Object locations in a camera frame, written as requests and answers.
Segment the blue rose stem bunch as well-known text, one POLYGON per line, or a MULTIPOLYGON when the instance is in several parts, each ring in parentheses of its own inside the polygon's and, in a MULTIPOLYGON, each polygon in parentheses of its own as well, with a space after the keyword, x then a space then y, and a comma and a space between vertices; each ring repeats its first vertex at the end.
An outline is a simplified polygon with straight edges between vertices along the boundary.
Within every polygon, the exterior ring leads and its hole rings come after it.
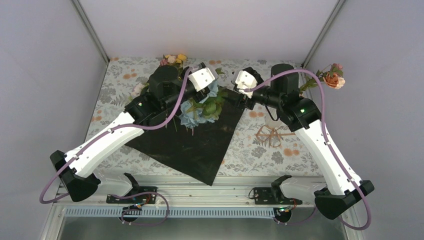
POLYGON ((181 113, 178 115, 180 124, 187 131, 191 130, 192 135, 199 125, 212 124, 219 120, 225 103, 224 97, 228 96, 226 88, 220 86, 217 81, 209 84, 207 90, 209 93, 200 102, 190 98, 180 105, 181 113))

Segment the colourful artificial flower bouquet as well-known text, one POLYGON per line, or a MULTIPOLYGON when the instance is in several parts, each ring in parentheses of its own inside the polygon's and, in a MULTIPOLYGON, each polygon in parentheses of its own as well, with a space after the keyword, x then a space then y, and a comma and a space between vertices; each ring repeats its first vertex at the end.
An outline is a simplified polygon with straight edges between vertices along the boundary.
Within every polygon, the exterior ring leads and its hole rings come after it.
POLYGON ((125 107, 133 124, 144 131, 167 125, 183 102, 189 86, 189 73, 189 67, 182 68, 179 63, 168 63, 163 58, 147 82, 136 86, 131 102, 125 107))

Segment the tan raffia ribbon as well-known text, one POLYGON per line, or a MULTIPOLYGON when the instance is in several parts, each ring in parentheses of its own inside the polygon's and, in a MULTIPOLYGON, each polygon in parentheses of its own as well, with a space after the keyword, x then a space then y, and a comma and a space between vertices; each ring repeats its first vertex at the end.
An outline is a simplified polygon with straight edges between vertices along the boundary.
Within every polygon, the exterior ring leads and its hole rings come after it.
POLYGON ((280 130, 288 130, 287 126, 270 127, 263 125, 255 133, 256 140, 263 146, 268 148, 279 148, 284 142, 284 138, 294 136, 293 132, 280 132, 280 130))

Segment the black wrapping paper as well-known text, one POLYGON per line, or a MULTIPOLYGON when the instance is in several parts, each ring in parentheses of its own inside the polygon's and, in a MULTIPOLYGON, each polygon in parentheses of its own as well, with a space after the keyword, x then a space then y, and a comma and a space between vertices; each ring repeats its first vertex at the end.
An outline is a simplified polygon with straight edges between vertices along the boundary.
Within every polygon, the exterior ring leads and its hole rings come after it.
POLYGON ((201 124, 192 131, 181 125, 179 111, 169 122, 169 127, 146 131, 129 141, 126 146, 148 157, 212 185, 220 167, 220 158, 225 156, 235 128, 243 110, 232 106, 232 92, 225 90, 224 105, 219 120, 201 124))

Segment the pink orange rose stem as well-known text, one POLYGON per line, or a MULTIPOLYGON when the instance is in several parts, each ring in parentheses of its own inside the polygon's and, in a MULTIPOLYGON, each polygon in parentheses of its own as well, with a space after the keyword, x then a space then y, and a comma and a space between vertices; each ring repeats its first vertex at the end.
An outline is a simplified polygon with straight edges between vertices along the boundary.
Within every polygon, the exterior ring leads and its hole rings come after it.
MULTIPOLYGON (((333 63, 326 66, 323 70, 317 70, 315 75, 319 81, 325 83, 332 89, 339 90, 342 88, 346 80, 344 79, 343 66, 340 63, 333 63)), ((300 94, 306 90, 317 87, 318 84, 311 76, 306 76, 306 82, 299 88, 300 94)))

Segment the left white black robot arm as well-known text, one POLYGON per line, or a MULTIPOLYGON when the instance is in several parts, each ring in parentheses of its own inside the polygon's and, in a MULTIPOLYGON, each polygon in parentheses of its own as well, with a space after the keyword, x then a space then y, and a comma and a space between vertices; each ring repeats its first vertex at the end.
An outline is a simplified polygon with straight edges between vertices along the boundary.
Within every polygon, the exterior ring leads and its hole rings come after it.
POLYGON ((158 67, 147 86, 107 127, 72 150, 57 150, 50 155, 67 191, 64 196, 81 202, 95 193, 111 194, 134 202, 140 191, 134 177, 129 173, 106 175, 97 170, 99 164, 143 133, 167 125, 183 101, 204 100, 208 86, 217 78, 217 73, 204 63, 182 72, 170 65, 158 67))

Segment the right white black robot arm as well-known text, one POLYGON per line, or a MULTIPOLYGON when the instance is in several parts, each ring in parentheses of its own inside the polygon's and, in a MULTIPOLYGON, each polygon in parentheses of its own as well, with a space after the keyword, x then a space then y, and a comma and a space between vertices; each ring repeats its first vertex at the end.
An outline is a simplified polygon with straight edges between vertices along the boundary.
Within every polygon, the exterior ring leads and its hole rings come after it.
POLYGON ((296 199, 313 204, 327 219, 340 218, 344 212, 375 188, 349 166, 328 133, 324 109, 300 94, 300 69, 279 63, 271 68, 271 77, 263 80, 251 67, 235 71, 235 105, 253 109, 256 104, 276 111, 284 123, 306 146, 322 172, 322 177, 284 175, 271 184, 271 198, 278 204, 296 199))

